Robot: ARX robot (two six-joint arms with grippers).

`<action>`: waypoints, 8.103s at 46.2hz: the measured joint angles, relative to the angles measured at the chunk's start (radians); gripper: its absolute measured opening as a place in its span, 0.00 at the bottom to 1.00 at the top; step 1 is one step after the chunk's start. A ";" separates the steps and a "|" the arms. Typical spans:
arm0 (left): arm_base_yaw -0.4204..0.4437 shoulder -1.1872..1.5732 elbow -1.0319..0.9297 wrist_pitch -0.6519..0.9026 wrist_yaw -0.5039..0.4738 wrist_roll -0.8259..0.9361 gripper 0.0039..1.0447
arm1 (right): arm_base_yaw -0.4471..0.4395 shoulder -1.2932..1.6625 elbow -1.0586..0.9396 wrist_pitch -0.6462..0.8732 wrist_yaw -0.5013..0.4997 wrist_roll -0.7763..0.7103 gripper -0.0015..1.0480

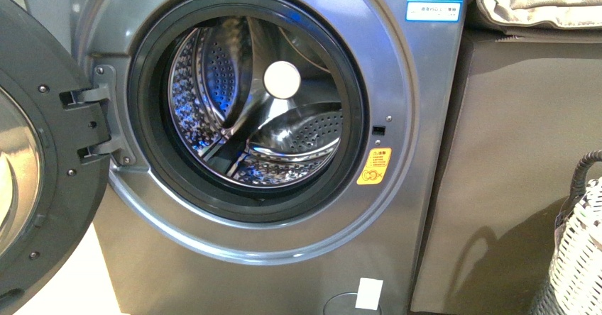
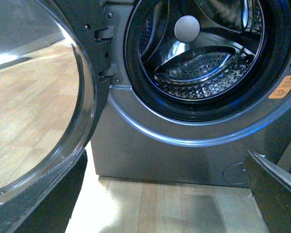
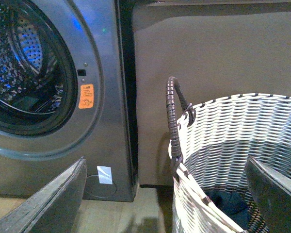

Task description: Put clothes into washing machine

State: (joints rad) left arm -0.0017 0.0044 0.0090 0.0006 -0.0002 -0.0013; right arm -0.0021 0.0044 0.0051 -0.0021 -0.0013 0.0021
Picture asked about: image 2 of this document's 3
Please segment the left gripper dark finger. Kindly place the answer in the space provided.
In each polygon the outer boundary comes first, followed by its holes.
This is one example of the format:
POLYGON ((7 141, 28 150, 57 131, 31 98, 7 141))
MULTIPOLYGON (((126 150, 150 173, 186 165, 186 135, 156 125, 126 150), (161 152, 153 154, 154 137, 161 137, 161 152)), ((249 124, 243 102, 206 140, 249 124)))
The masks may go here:
POLYGON ((291 233, 291 173, 248 150, 249 186, 271 233, 291 233))

